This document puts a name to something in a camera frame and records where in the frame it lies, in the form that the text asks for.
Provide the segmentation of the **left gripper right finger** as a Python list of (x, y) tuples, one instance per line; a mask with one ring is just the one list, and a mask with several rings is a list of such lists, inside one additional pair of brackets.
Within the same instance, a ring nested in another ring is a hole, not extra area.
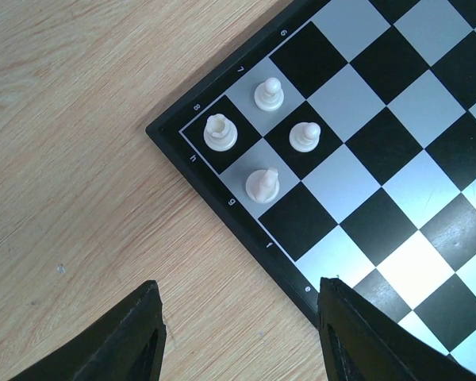
[(476, 380), (476, 278), (387, 276), (363, 290), (321, 278), (330, 380)]

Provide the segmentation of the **black magnetic chess board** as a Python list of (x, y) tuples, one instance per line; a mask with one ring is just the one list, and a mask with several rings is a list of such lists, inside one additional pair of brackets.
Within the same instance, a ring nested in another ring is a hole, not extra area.
[[(280, 80), (282, 106), (256, 87)], [(237, 127), (228, 151), (207, 118)], [(297, 152), (290, 130), (321, 127)], [(311, 321), (321, 278), (476, 278), (476, 1), (295, 1), (148, 135)], [(248, 176), (278, 170), (252, 201)]]

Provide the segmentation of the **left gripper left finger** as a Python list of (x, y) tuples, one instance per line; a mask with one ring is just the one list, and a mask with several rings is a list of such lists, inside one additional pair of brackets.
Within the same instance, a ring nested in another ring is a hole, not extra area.
[(158, 380), (167, 338), (158, 284), (147, 280), (14, 380)]

